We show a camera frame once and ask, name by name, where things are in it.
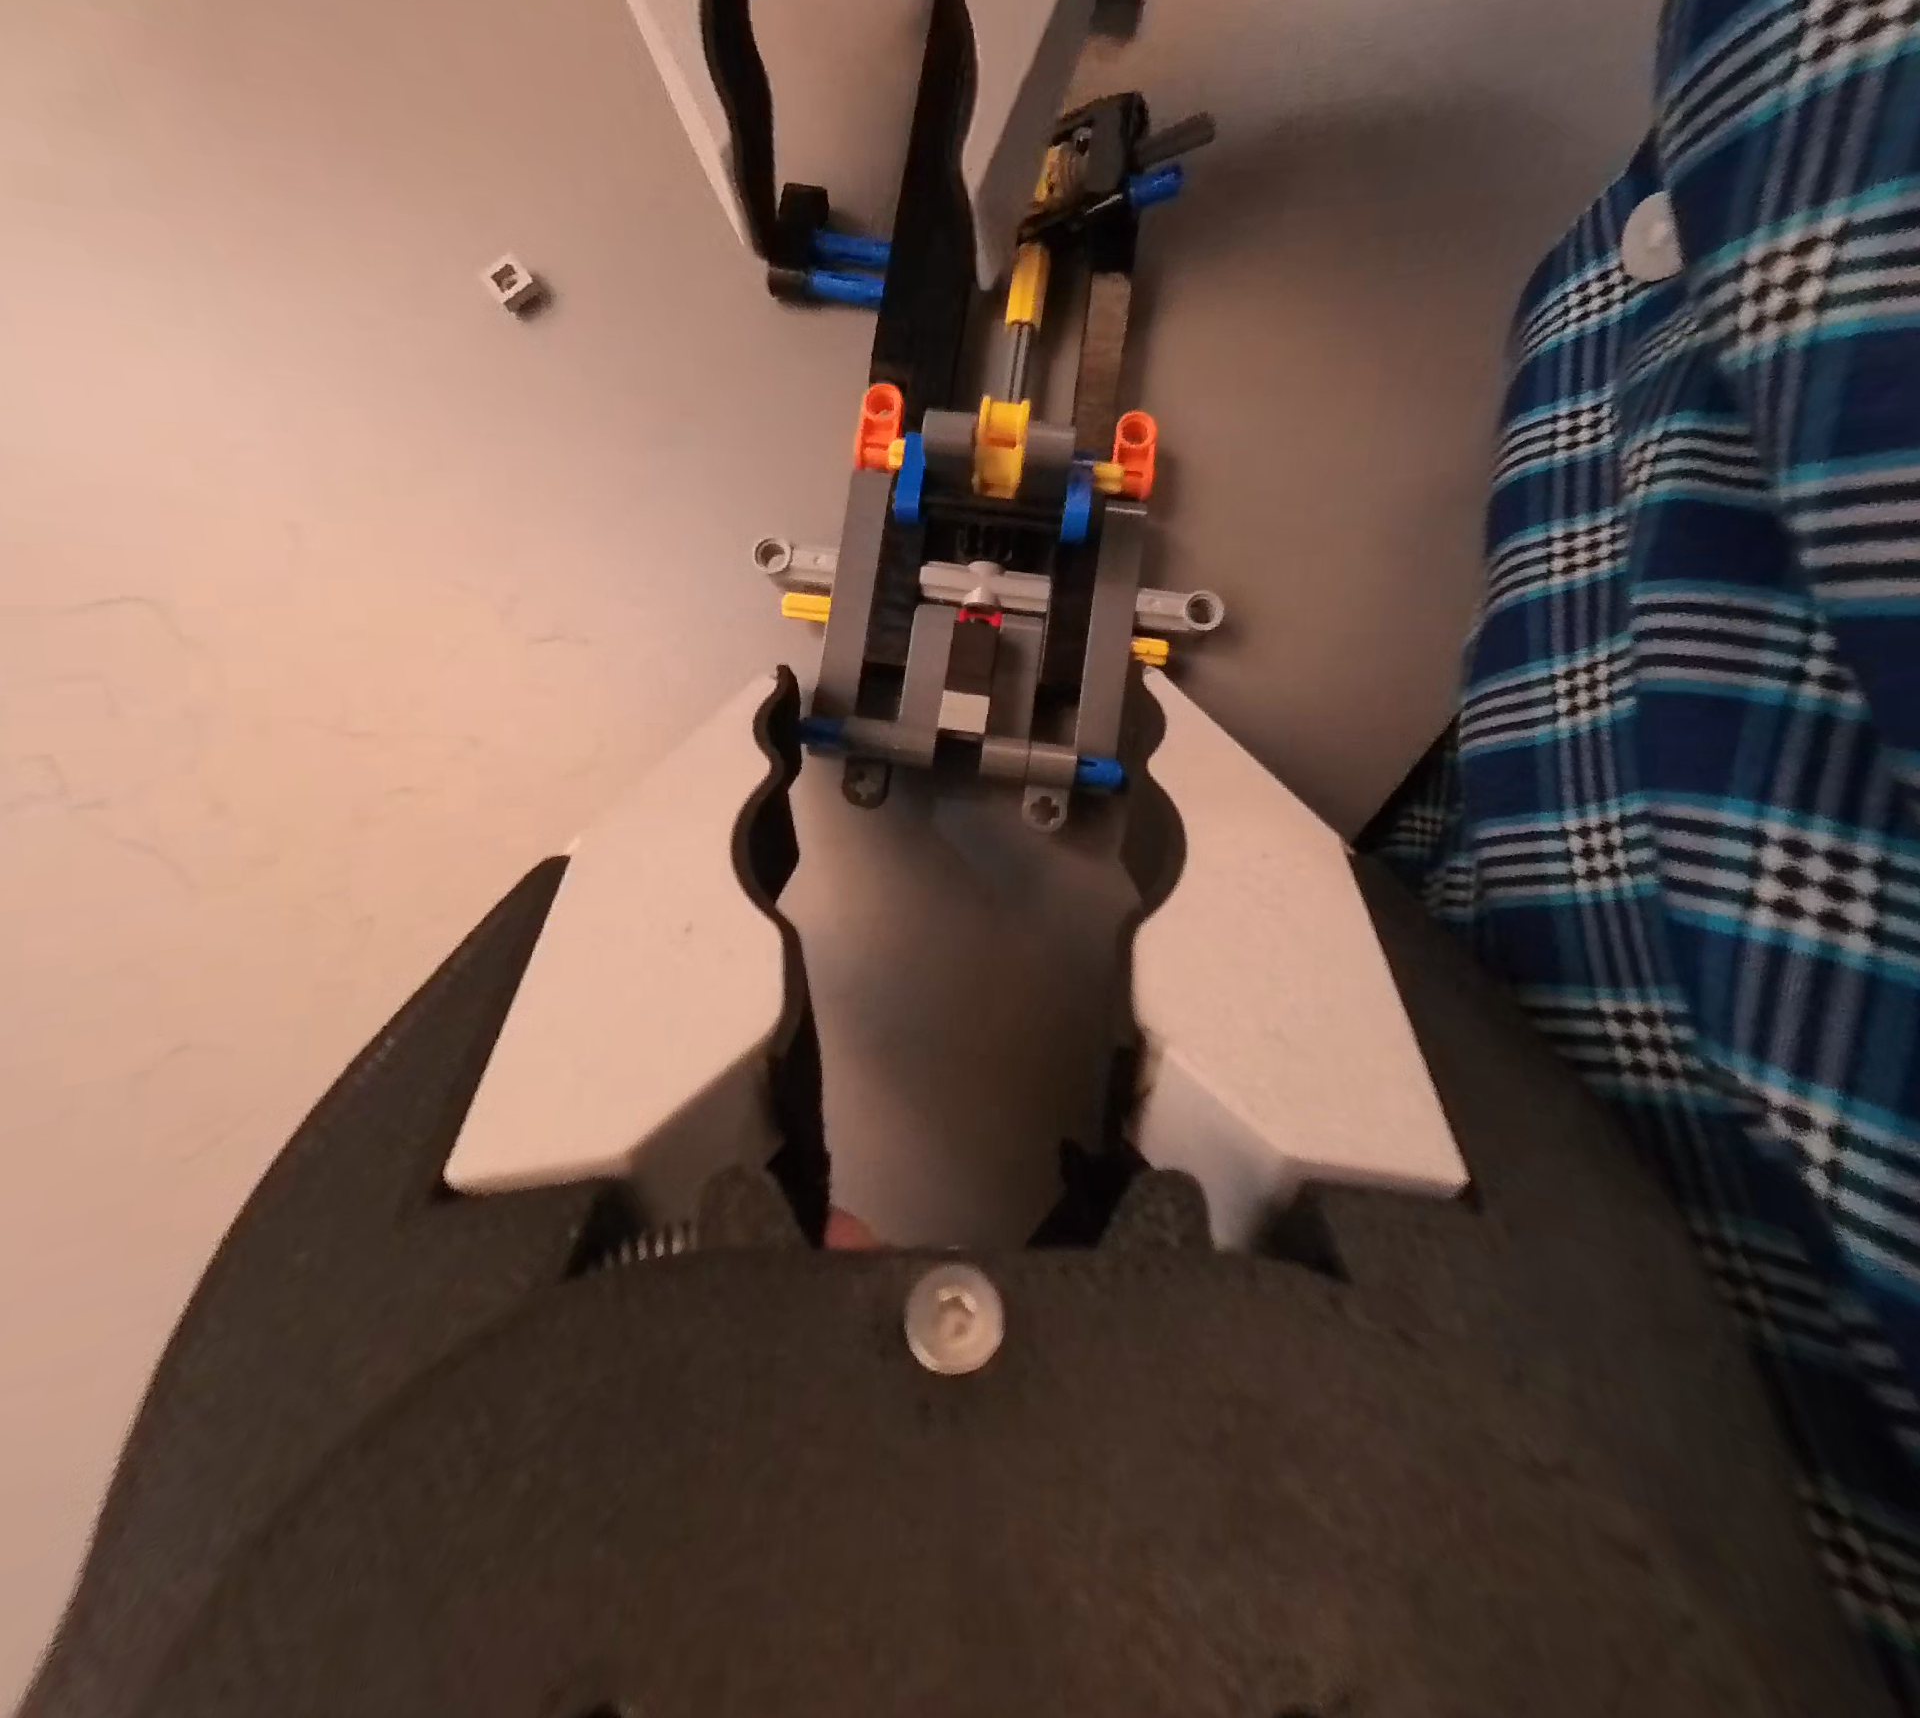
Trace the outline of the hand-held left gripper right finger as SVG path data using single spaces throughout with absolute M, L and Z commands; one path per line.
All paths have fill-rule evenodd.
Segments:
M 1120 864 L 1123 1139 L 1256 1252 L 1310 1189 L 1460 1200 L 1473 1175 L 1347 841 L 1158 671 L 1137 672 Z

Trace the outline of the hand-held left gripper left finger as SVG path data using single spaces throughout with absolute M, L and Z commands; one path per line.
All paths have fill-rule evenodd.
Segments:
M 822 1235 L 822 1052 L 780 910 L 801 863 L 801 725 L 797 674 L 756 674 L 573 841 L 446 1157 L 451 1191 L 616 1182 L 660 1229 L 739 1166 Z

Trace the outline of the black connector with blue pins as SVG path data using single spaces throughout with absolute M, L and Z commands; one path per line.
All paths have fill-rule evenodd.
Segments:
M 780 188 L 767 265 L 767 289 L 777 303 L 876 312 L 885 301 L 891 260 L 891 241 L 853 233 L 837 222 L 824 188 Z

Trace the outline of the grey lego assembly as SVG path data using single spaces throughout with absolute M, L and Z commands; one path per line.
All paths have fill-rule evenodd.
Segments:
M 1020 793 L 1059 832 L 1127 789 L 1131 679 L 1229 622 L 1211 588 L 1144 581 L 1160 428 L 1120 407 L 1141 222 L 1184 192 L 1213 112 L 1153 125 L 1137 93 L 1070 110 L 1020 222 L 977 405 L 872 378 L 837 545 L 765 535 L 756 572 L 820 635 L 803 744 L 880 806 L 898 772 Z

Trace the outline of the blue plaid shirt person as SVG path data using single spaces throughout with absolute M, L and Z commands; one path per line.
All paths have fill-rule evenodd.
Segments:
M 1453 723 L 1361 839 L 1609 1109 L 1919 1698 L 1919 0 L 1667 0 L 1516 307 Z

